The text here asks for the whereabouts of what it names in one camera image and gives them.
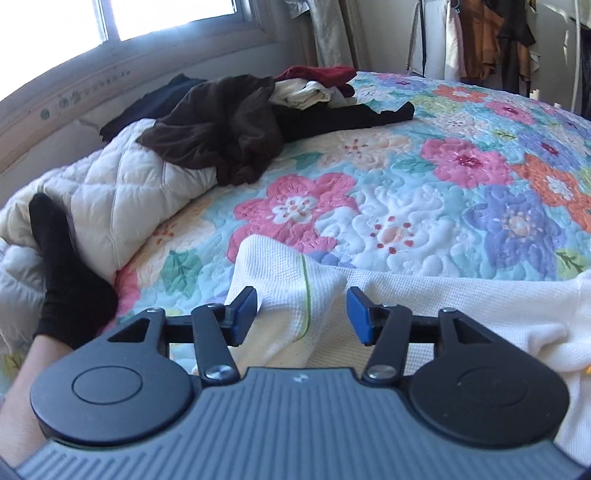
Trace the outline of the black clothes rack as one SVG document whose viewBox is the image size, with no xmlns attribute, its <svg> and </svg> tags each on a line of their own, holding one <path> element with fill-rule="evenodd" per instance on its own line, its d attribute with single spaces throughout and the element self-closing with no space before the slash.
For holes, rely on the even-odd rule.
<svg viewBox="0 0 591 480">
<path fill-rule="evenodd" d="M 415 75 L 425 77 L 427 67 L 427 39 L 425 31 L 424 1 L 418 0 L 415 9 L 410 35 L 407 70 Z"/>
</svg>

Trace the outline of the black sock foot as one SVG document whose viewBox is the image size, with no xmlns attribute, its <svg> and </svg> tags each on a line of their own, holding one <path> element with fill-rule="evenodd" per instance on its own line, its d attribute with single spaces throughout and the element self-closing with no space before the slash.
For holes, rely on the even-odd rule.
<svg viewBox="0 0 591 480">
<path fill-rule="evenodd" d="M 65 211 L 49 196 L 35 194 L 29 203 L 29 215 L 41 252 L 46 288 L 35 334 L 78 349 L 113 319 L 118 308 L 117 293 L 84 264 L 74 248 Z"/>
</svg>

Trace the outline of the cream quilted blanket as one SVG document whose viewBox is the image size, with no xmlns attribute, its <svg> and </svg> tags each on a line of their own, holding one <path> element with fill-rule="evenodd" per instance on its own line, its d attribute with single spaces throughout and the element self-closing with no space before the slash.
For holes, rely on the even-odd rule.
<svg viewBox="0 0 591 480">
<path fill-rule="evenodd" d="M 21 188 L 2 208 L 3 354 L 30 342 L 43 303 L 42 262 L 29 216 L 36 193 L 66 211 L 84 263 L 113 281 L 160 223 L 215 185 L 214 169 L 181 168 L 137 143 L 153 124 L 151 119 L 132 123 L 103 149 Z"/>
</svg>

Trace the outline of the floral quilted bedspread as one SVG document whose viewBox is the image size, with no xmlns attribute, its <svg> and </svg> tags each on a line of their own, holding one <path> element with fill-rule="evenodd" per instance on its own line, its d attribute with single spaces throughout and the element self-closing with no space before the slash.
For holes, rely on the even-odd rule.
<svg viewBox="0 0 591 480">
<path fill-rule="evenodd" d="M 503 91 L 362 72 L 375 111 L 411 121 L 288 144 L 259 181 L 215 185 L 160 223 L 113 280 L 116 321 L 228 295 L 252 235 L 294 250 L 301 313 L 254 331 L 239 366 L 290 365 L 318 337 L 311 267 L 513 281 L 590 266 L 590 124 Z"/>
</svg>

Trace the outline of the dark brown garment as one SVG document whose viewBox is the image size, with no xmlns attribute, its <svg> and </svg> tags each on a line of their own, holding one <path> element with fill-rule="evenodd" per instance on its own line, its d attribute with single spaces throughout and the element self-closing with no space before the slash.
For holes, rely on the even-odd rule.
<svg viewBox="0 0 591 480">
<path fill-rule="evenodd" d="M 221 186 L 255 183 L 283 150 L 273 91 L 273 78 L 249 74 L 202 83 L 136 142 L 167 163 L 213 168 Z"/>
</svg>

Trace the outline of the black garment on bed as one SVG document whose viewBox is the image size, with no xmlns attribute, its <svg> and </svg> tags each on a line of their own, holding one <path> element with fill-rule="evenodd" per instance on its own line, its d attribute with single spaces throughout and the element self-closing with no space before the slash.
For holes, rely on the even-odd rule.
<svg viewBox="0 0 591 480">
<path fill-rule="evenodd" d="M 99 131 L 102 141 L 110 142 L 121 130 L 138 120 L 165 117 L 191 88 L 203 83 L 207 81 L 189 78 L 184 74 L 177 75 L 166 85 L 136 100 L 120 115 L 106 123 Z M 335 131 L 369 129 L 411 121 L 415 106 L 406 102 L 396 111 L 385 110 L 378 113 L 366 104 L 329 108 L 327 102 L 320 102 L 304 110 L 273 105 L 273 114 L 283 141 L 290 143 Z"/>
</svg>

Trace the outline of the cream folded garment on bed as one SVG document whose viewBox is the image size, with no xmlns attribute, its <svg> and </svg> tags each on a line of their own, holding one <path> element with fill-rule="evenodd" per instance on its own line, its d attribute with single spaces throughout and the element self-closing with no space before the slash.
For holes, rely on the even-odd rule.
<svg viewBox="0 0 591 480">
<path fill-rule="evenodd" d="M 276 81 L 270 103 L 305 110 L 318 103 L 330 102 L 331 89 L 314 80 L 301 78 Z"/>
</svg>

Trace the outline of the dark red garment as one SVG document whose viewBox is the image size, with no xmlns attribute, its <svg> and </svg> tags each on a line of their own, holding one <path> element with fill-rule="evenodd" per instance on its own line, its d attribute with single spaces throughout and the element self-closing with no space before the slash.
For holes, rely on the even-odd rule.
<svg viewBox="0 0 591 480">
<path fill-rule="evenodd" d="M 356 69 L 347 66 L 335 67 L 311 67 L 304 65 L 294 65 L 287 68 L 286 71 L 276 76 L 274 80 L 283 81 L 291 79 L 304 79 L 308 81 L 317 81 L 322 86 L 335 87 L 345 98 L 352 98 L 355 95 L 355 89 L 349 85 L 349 81 L 356 77 Z"/>
</svg>

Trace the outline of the brown jacket hanging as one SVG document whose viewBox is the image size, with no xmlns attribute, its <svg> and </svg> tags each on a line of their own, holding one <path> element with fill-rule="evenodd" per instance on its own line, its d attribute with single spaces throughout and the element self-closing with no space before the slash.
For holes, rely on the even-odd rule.
<svg viewBox="0 0 591 480">
<path fill-rule="evenodd" d="M 497 35 L 504 20 L 481 0 L 462 1 L 460 20 L 466 70 L 464 80 L 483 84 L 497 70 L 500 56 Z"/>
</svg>

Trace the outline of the window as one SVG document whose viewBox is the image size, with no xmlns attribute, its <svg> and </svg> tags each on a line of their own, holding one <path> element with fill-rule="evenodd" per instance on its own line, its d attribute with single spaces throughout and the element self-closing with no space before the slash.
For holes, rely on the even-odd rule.
<svg viewBox="0 0 591 480">
<path fill-rule="evenodd" d="M 242 1 L 1 2 L 1 98 L 105 43 L 192 23 L 242 22 Z"/>
</svg>

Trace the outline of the black garment on rack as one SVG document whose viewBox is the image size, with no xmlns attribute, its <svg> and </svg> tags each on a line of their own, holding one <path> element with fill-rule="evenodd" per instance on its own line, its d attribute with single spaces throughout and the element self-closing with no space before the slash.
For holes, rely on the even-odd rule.
<svg viewBox="0 0 591 480">
<path fill-rule="evenodd" d="M 520 82 L 527 87 L 531 82 L 529 48 L 536 43 L 528 24 L 526 1 L 486 1 L 486 5 L 503 20 L 497 33 L 503 89 L 519 94 Z"/>
</svg>

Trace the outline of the beige curtain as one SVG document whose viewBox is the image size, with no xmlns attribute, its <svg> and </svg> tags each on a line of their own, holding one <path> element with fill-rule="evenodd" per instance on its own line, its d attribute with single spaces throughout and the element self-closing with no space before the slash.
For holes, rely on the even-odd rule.
<svg viewBox="0 0 591 480">
<path fill-rule="evenodd" d="M 307 65 L 370 70 L 358 2 L 322 0 L 286 1 L 286 4 L 301 35 Z"/>
</svg>

